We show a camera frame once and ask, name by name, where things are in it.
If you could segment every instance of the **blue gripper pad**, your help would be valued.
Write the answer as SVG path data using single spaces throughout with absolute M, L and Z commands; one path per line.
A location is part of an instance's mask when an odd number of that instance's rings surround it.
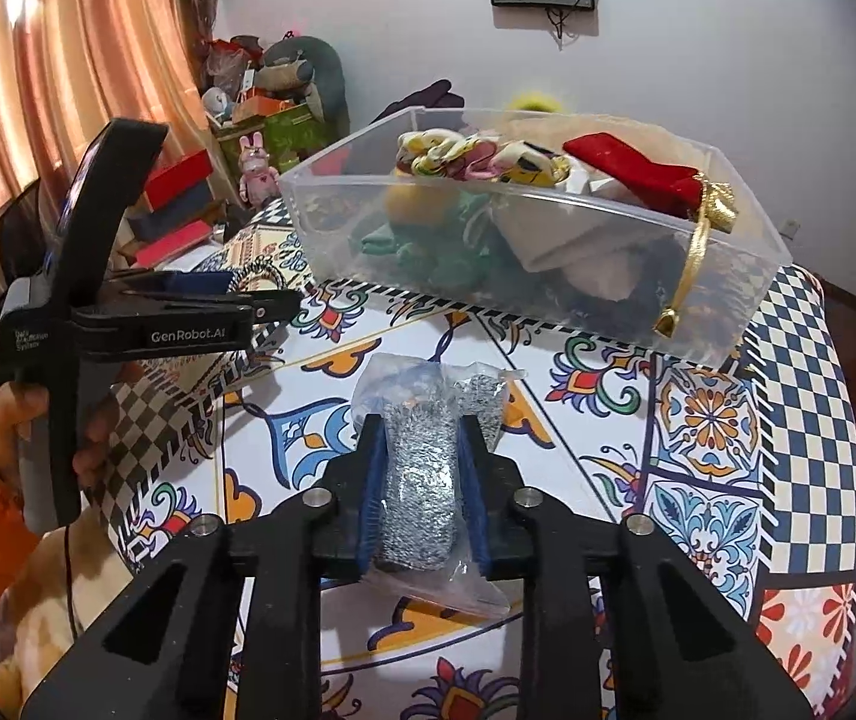
M 235 277 L 232 271 L 170 271 L 164 275 L 161 289 L 175 295 L 224 295 Z
M 458 421 L 458 477 L 461 483 L 461 507 L 464 523 L 468 528 L 468 541 L 471 543 L 471 557 L 477 570 L 486 577 L 491 571 L 491 553 L 488 550 L 487 511 L 482 498 L 482 486 L 477 480 L 474 467 L 474 452 L 465 431 L 465 421 L 474 420 L 474 429 L 480 436 L 477 418 L 463 416 Z
M 388 475 L 388 432 L 380 420 L 375 435 L 374 450 L 368 461 L 367 479 L 364 480 L 364 499 L 358 509 L 358 570 L 367 573 L 378 541 L 381 538 L 382 500 L 385 497 L 385 480 Z

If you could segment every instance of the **gold ribbon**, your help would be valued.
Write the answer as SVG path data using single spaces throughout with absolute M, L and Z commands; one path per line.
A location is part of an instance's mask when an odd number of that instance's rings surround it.
M 734 191 L 730 184 L 719 184 L 708 180 L 703 172 L 698 172 L 695 178 L 701 182 L 701 205 L 698 208 L 698 223 L 695 232 L 690 236 L 688 258 L 684 262 L 681 278 L 678 279 L 674 297 L 664 307 L 661 316 L 654 323 L 654 331 L 665 338 L 674 336 L 674 330 L 681 320 L 681 306 L 688 298 L 690 288 L 698 280 L 698 271 L 704 262 L 704 253 L 708 247 L 711 229 L 729 233 L 734 229 L 738 219 L 738 209 L 735 208 Z

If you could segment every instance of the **plastic bag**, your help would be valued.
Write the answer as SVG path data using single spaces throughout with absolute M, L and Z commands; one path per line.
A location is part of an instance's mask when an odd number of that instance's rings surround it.
M 391 592 L 482 617 L 503 616 L 503 592 L 471 557 L 458 477 L 458 420 L 477 415 L 493 450 L 507 383 L 518 377 L 482 362 L 457 367 L 376 354 L 351 401 L 358 430 L 379 413 L 388 438 L 381 527 L 364 579 Z
M 212 41 L 208 58 L 204 60 L 204 69 L 211 78 L 211 85 L 217 86 L 232 103 L 237 101 L 242 88 L 244 71 L 247 70 L 251 55 L 241 46 L 223 40 Z

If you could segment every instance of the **patterned tablecloth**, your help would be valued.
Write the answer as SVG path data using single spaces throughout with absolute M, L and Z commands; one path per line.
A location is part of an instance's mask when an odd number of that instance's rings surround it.
M 310 296 L 197 402 L 170 400 L 159 376 L 122 389 L 117 467 L 95 499 L 132 568 L 199 512 L 256 517 L 314 483 L 353 446 L 349 401 L 373 352 L 484 361 L 527 372 L 512 383 L 498 444 L 525 483 L 589 517 L 650 514 L 818 712 L 839 702 L 856 613 L 856 435 L 820 285 L 803 269 L 779 272 L 741 349 L 712 371 L 402 290 L 314 287 L 280 204 L 200 267 L 234 269 L 242 288 L 268 280 Z M 239 376 L 257 378 L 224 395 Z M 364 584 L 324 590 L 325 717 L 513 716 L 521 588 L 504 590 L 511 614 L 488 622 Z M 606 653 L 599 669 L 611 720 Z

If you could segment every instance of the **metal screw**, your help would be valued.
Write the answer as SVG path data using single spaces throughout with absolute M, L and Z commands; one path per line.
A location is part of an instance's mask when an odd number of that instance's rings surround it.
M 654 520 L 647 514 L 631 514 L 627 519 L 627 528 L 635 536 L 650 536 L 654 533 Z
M 193 536 L 210 536 L 223 525 L 218 514 L 199 514 L 188 523 L 188 530 Z
M 322 506 L 327 506 L 332 497 L 333 495 L 328 488 L 311 488 L 305 491 L 301 500 L 305 502 L 305 506 L 310 506 L 311 509 L 320 509 Z
M 514 502 L 524 509 L 534 509 L 536 506 L 541 506 L 545 496 L 541 490 L 535 488 L 518 488 L 514 491 Z

